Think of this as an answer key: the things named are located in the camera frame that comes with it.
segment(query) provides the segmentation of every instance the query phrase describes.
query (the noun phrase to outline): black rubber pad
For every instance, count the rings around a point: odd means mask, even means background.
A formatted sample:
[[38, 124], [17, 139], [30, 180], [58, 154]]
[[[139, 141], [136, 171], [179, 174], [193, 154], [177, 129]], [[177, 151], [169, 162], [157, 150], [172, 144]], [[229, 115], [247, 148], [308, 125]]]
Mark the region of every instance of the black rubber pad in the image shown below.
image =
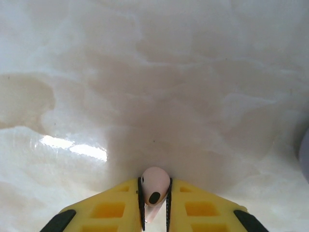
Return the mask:
[[168, 195], [166, 197], [166, 231], [167, 232], [169, 232], [170, 210], [172, 207], [172, 184], [173, 184], [173, 179], [170, 178]]
[[140, 223], [143, 231], [145, 231], [145, 200], [143, 189], [141, 187], [140, 177], [137, 179], [138, 197], [139, 197], [139, 209], [140, 209]]
[[41, 230], [41, 232], [63, 232], [75, 216], [76, 211], [69, 209], [54, 216]]
[[268, 232], [255, 216], [241, 210], [235, 210], [234, 214], [248, 232]]
[[150, 198], [149, 198], [149, 203], [150, 204], [156, 204], [158, 202], [158, 200], [160, 199], [161, 194], [158, 192], [154, 192], [151, 194]]

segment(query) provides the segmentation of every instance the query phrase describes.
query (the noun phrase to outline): white marble floor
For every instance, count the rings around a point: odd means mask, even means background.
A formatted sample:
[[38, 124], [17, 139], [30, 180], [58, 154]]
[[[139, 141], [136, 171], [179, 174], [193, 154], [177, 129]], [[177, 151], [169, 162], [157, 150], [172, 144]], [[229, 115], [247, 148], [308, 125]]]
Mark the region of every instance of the white marble floor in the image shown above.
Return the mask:
[[0, 231], [158, 165], [307, 232], [308, 63], [307, 0], [1, 0]]

